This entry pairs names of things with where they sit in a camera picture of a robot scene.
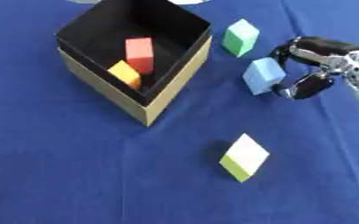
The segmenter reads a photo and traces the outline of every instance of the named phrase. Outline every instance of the blue tablecloth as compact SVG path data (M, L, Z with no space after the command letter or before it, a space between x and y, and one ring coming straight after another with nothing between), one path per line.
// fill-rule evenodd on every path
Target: blue tablecloth
M359 101L252 96L241 74L298 35L359 45L359 0L213 0L208 62L150 128L77 80L53 34L90 4L0 0L0 223L359 223ZM222 34L261 31L236 59ZM292 63L290 79L308 67ZM218 164L246 132L271 157L240 184Z

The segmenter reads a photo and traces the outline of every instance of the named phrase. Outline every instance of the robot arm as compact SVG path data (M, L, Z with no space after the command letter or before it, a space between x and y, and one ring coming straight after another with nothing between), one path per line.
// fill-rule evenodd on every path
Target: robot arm
M306 99L334 85L340 75L359 97L359 46L335 40L300 37L277 47L272 53L285 68L288 59L319 69L297 80L291 87L275 85L272 90L291 99Z

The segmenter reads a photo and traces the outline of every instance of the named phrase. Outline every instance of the foam block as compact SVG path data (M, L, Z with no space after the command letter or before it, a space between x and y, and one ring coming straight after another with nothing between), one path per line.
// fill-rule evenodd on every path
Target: foam block
M259 33L256 27L241 19L226 30L222 44L239 58L253 48Z
M220 164L239 182L253 176L270 155L263 147L246 134L229 148Z
M271 91L271 87L279 84L285 76L276 60L264 58L254 60L243 74L243 79L254 95L260 95Z
M153 71L153 50L151 38L126 39L126 60L140 74Z
M119 80L128 84L131 88L136 90L140 89L141 77L131 66L125 61L120 60L113 67L108 70L111 74L115 75Z

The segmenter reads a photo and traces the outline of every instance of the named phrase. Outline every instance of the lime green cube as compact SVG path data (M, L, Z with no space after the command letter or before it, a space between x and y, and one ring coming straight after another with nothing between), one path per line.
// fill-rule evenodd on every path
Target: lime green cube
M239 58L253 48L259 33L256 27L241 19L226 30L222 44Z
M239 182L253 176L270 153L246 134L229 148L219 162Z

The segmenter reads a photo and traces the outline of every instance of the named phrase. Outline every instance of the tan box exterior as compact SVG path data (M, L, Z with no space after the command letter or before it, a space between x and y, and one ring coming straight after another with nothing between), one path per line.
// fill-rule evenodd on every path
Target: tan box exterior
M61 51L61 49L59 49L59 51L68 69L73 74L78 76L81 80L87 82L87 84L93 87L96 91L105 95L109 100L113 101L128 114L138 119L141 123L146 126L150 126L206 61L211 41L212 37L206 41L201 49L189 60L182 70L179 71L172 81L167 84L167 86L147 107L140 105L116 87L111 86L107 81L89 71L78 61Z

